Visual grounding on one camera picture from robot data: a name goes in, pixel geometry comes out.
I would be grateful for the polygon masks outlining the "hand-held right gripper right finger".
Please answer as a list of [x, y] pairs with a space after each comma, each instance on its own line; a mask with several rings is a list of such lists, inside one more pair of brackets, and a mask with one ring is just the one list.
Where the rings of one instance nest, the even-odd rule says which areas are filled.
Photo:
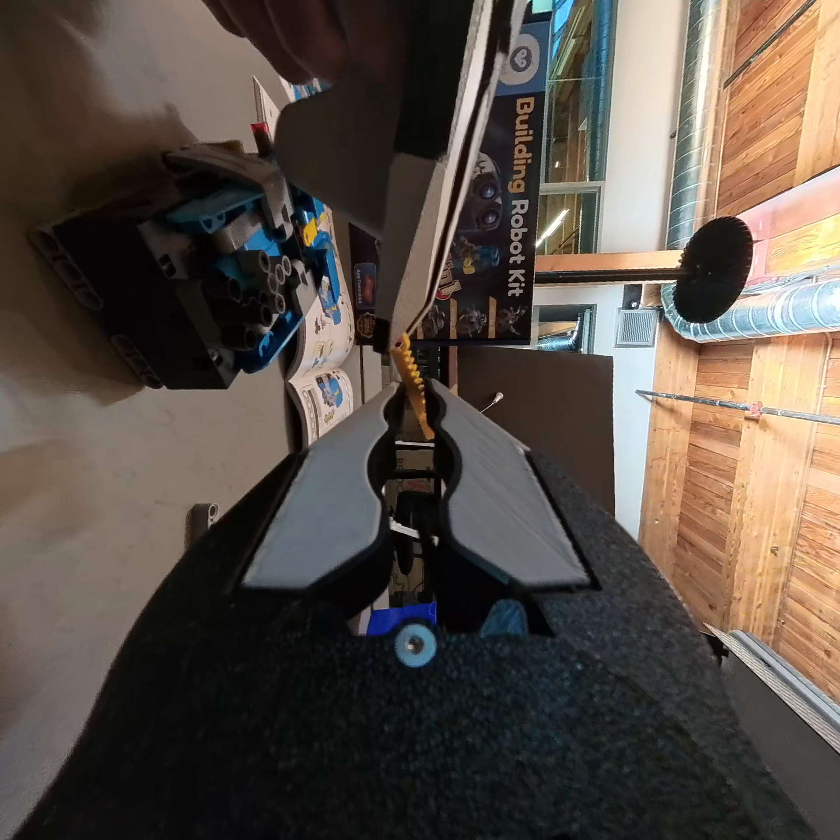
[[594, 580], [529, 448], [442, 383], [429, 385], [429, 424], [444, 481], [444, 545], [525, 592], [589, 589]]

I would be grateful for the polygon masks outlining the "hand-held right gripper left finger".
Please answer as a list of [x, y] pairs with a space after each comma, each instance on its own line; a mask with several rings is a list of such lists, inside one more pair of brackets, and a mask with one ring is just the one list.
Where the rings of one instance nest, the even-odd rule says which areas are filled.
[[396, 470], [403, 388], [391, 383], [303, 454], [242, 585], [306, 592], [364, 562], [389, 538], [384, 488]]

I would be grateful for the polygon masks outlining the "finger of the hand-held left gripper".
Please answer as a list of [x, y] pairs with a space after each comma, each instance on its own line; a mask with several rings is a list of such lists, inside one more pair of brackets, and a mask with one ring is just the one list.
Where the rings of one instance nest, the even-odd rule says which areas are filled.
[[432, 302], [487, 124], [486, 2], [274, 2], [274, 66], [328, 88], [284, 108], [294, 185], [381, 242], [373, 345]]
[[431, 308], [501, 69], [529, 2], [430, 2], [413, 27], [401, 109], [401, 336]]

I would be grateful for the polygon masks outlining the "yellow toothed rack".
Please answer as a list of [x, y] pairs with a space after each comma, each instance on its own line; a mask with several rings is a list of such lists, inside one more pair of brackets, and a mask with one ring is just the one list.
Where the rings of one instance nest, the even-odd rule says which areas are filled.
[[411, 350], [411, 341], [405, 332], [391, 350], [391, 358], [396, 372], [405, 388], [406, 397], [426, 440], [434, 439], [434, 430], [427, 421], [425, 383]]

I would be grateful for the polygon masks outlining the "partly built blue toy robot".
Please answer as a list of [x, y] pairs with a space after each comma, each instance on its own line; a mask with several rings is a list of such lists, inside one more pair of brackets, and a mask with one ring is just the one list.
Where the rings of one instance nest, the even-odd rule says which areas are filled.
[[290, 375], [341, 364], [353, 317], [331, 218], [288, 183], [269, 126], [193, 143], [107, 201], [30, 235], [141, 384], [225, 390], [294, 343]]

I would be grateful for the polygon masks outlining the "grey desk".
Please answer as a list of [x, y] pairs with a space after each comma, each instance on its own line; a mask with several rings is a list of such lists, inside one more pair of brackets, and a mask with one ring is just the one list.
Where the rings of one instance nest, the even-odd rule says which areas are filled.
[[243, 139], [279, 74], [203, 2], [2, 2], [2, 838], [63, 764], [198, 501], [288, 452], [277, 368], [144, 389], [29, 231], [191, 140]]

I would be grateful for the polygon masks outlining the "person's left hand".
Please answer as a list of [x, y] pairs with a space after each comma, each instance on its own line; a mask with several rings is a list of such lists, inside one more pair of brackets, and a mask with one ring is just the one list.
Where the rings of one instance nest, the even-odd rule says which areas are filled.
[[230, 34], [248, 41], [290, 83], [335, 81], [350, 40], [330, 2], [204, 1]]

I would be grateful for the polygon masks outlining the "dark brown board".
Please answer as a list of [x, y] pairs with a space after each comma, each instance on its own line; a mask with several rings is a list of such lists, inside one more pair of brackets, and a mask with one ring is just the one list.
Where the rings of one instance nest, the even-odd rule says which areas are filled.
[[613, 358], [569, 351], [466, 345], [458, 395], [546, 455], [608, 513], [615, 512]]

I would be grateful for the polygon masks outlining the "dark blue kit box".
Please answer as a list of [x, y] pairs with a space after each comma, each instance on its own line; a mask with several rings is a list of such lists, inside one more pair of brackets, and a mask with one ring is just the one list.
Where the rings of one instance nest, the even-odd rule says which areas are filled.
[[416, 343], [530, 341], [549, 12], [528, 12], [500, 71], [433, 304]]

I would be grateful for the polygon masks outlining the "instruction booklet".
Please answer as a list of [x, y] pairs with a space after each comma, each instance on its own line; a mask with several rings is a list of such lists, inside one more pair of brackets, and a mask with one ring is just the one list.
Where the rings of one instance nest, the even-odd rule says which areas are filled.
[[354, 392], [343, 364], [354, 346], [350, 292], [333, 240], [331, 211], [319, 201], [305, 215], [304, 242], [314, 246], [312, 303], [303, 309], [286, 371], [287, 392], [301, 423], [304, 446], [312, 445], [354, 410]]

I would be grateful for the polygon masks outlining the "black round fan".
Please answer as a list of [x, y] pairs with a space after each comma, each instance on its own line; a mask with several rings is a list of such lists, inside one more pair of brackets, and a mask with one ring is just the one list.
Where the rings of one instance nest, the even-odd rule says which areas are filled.
[[739, 298], [753, 263], [749, 226], [733, 216], [701, 226], [686, 244], [676, 274], [675, 310], [690, 323], [718, 319]]

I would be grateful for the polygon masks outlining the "silver ventilation duct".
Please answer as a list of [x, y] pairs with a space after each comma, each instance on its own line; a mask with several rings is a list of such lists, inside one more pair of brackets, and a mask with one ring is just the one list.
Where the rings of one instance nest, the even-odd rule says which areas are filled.
[[691, 1], [679, 89], [666, 247], [683, 248], [716, 211], [739, 2]]
[[839, 279], [789, 283], [738, 299], [722, 316], [692, 323], [675, 305], [675, 284], [664, 287], [664, 314], [678, 335], [696, 343], [773, 339], [839, 330]]

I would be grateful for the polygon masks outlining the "wall vent grille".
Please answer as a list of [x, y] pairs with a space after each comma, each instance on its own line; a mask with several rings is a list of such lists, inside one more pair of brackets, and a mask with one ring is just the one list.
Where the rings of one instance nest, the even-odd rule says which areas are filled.
[[616, 311], [614, 348], [654, 348], [660, 314], [659, 308], [619, 308]]

